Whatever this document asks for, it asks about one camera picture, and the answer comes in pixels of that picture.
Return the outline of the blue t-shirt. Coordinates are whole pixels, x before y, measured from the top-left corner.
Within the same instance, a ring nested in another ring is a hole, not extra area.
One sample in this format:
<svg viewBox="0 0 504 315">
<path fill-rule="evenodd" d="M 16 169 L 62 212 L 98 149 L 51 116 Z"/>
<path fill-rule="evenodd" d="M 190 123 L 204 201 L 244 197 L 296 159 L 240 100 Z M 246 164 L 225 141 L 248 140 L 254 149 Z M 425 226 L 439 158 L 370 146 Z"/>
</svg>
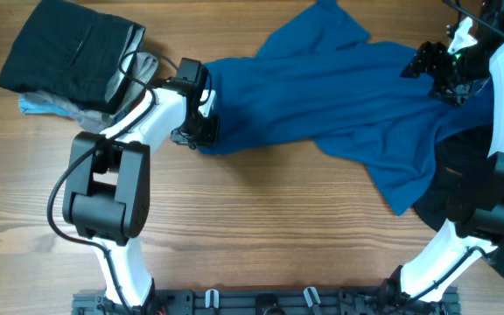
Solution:
<svg viewBox="0 0 504 315">
<path fill-rule="evenodd" d="M 493 120 L 486 84 L 461 107 L 432 99 L 431 78 L 404 79 L 414 55 L 373 43 L 334 1 L 318 1 L 273 32 L 250 58 L 208 64 L 219 117 L 210 155 L 311 139 L 327 155 L 364 164 L 403 214 L 429 188 L 441 140 Z"/>
</svg>

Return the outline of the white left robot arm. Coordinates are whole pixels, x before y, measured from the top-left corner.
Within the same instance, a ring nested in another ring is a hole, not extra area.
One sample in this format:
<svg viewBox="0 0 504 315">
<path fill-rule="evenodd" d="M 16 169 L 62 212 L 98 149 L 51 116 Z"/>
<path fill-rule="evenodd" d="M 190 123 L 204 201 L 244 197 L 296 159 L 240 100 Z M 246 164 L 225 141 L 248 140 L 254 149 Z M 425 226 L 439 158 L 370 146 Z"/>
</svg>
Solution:
<svg viewBox="0 0 504 315">
<path fill-rule="evenodd" d="M 165 84 L 145 92 L 120 122 L 73 140 L 59 181 L 62 216 L 75 228 L 68 240 L 90 247 L 104 276 L 93 314 L 162 313 L 140 239 L 151 205 L 151 158 L 167 139 L 191 149 L 214 144 L 216 101 L 211 88 Z"/>
</svg>

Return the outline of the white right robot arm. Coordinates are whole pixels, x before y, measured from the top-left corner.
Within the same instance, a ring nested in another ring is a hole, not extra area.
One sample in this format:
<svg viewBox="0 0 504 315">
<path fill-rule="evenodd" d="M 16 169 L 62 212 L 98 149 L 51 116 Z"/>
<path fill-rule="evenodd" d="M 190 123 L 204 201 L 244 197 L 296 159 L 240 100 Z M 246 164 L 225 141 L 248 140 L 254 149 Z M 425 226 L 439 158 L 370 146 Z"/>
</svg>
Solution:
<svg viewBox="0 0 504 315">
<path fill-rule="evenodd" d="M 447 217 L 412 261 L 385 279 L 376 297 L 384 314 L 445 314 L 443 296 L 475 261 L 495 262 L 504 250 L 504 1 L 485 1 L 473 15 L 459 2 L 449 46 L 423 43 L 402 77 L 433 78 L 430 95 L 459 106 L 475 95 L 477 81 L 494 88 L 493 136 L 486 159 L 463 176 L 449 196 Z"/>
</svg>

